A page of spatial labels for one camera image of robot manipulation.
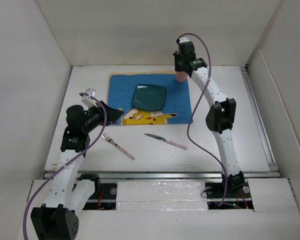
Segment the pink plastic cup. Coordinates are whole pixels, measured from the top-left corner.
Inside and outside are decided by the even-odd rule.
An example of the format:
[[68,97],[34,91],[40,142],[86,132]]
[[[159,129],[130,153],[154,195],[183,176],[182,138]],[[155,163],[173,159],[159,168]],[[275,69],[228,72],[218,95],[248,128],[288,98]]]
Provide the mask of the pink plastic cup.
[[178,82],[182,83],[188,78],[188,74],[184,71],[182,72],[176,72],[175,73],[175,78]]

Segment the fork with pink handle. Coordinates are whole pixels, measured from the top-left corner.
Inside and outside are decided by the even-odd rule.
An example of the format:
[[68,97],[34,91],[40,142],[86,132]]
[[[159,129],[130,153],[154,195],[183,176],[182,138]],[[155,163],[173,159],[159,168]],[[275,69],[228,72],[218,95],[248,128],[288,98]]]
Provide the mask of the fork with pink handle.
[[122,148],[120,145],[118,145],[111,137],[109,137],[106,133],[102,133],[102,137],[105,141],[107,141],[109,144],[113,145],[117,150],[119,150],[121,153],[123,153],[125,156],[127,156],[132,161],[135,160],[135,157],[131,155],[128,151],[126,151],[124,148]]

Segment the dark teal square plate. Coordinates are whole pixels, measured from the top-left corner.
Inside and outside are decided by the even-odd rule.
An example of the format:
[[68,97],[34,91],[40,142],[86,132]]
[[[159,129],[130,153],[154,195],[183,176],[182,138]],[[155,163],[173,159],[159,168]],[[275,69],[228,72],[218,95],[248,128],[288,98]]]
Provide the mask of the dark teal square plate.
[[144,111],[160,111],[166,102],[166,88],[159,85],[140,83],[132,97],[132,106]]

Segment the blue Pikachu cloth placemat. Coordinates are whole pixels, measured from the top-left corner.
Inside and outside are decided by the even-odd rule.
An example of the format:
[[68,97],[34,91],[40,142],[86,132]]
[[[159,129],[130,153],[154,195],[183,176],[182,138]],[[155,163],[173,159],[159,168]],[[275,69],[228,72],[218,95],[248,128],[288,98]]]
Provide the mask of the blue Pikachu cloth placemat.
[[188,124],[192,115],[188,81],[170,72],[111,74],[107,105],[123,111],[122,126]]

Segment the knife with pink handle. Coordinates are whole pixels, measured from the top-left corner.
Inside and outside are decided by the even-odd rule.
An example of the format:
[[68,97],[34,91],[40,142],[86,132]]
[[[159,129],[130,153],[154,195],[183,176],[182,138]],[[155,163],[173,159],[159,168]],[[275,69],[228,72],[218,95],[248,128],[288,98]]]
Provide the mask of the knife with pink handle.
[[172,146],[175,146],[175,147],[178,147],[180,149],[183,149],[183,150],[187,150],[188,148],[184,145],[181,145],[181,144],[178,144],[178,143],[175,143],[173,141],[170,141],[170,140],[167,140],[165,139],[164,137],[161,137],[161,136],[158,136],[158,135],[155,135],[155,134],[151,134],[151,133],[145,133],[144,135],[148,136],[148,137],[151,137],[153,139],[156,139],[156,140],[159,140],[161,142],[164,142],[166,144],[169,144],[169,145],[172,145]]

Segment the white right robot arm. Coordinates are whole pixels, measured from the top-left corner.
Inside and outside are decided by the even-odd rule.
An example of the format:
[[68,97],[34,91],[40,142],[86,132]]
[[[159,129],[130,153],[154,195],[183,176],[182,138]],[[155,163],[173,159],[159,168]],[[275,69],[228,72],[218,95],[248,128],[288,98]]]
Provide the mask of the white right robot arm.
[[238,164],[233,143],[233,124],[237,103],[228,98],[211,77],[211,66],[202,58],[197,58],[195,47],[187,37],[177,41],[178,50],[173,54],[177,73],[186,73],[202,91],[209,111],[205,118],[207,128],[215,137],[221,163],[221,191],[227,197],[233,197],[245,185],[244,174]]

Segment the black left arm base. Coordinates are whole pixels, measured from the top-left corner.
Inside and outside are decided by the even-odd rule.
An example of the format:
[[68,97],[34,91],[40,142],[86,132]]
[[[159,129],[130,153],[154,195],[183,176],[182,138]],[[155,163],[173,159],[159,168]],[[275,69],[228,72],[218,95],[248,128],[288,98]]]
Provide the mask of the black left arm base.
[[102,195],[102,200],[115,200],[117,197],[117,183],[105,183],[96,173],[81,174],[78,181],[90,180],[94,183],[94,193],[89,200],[97,200]]

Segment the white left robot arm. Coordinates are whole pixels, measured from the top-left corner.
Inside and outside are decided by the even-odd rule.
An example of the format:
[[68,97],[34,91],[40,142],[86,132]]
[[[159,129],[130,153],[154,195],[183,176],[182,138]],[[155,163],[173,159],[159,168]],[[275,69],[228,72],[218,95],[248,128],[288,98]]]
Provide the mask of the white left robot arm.
[[85,150],[90,145],[89,133],[98,126],[117,121],[123,111],[111,108],[104,102],[92,104],[87,110],[81,105],[66,110],[67,127],[61,143],[60,160],[56,176],[46,199],[34,207],[30,218],[40,240],[73,240],[79,231],[79,214],[89,198],[101,194],[97,174],[76,176],[83,163]]

